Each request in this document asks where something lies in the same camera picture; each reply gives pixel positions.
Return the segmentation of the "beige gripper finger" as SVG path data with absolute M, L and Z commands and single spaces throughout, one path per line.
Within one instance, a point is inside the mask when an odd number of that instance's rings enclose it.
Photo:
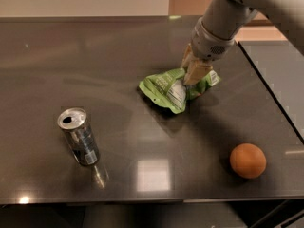
M 197 57 L 193 54 L 193 50 L 192 50 L 192 47 L 191 47 L 191 44 L 188 44 L 185 51 L 184 51 L 184 54 L 183 54 L 183 58 L 182 58 L 182 61 L 181 61 L 181 67 L 182 68 L 188 68 L 189 65 L 195 61 L 197 59 Z
M 213 69 L 211 65 L 207 65 L 201 60 L 184 61 L 182 67 L 186 71 L 183 83 L 187 86 L 195 85 Z

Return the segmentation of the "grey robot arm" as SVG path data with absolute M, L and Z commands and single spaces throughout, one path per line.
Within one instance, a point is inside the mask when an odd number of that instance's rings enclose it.
M 181 66 L 192 86 L 212 70 L 235 42 L 240 29 L 263 14 L 304 54 L 304 0 L 212 0 L 191 33 Z

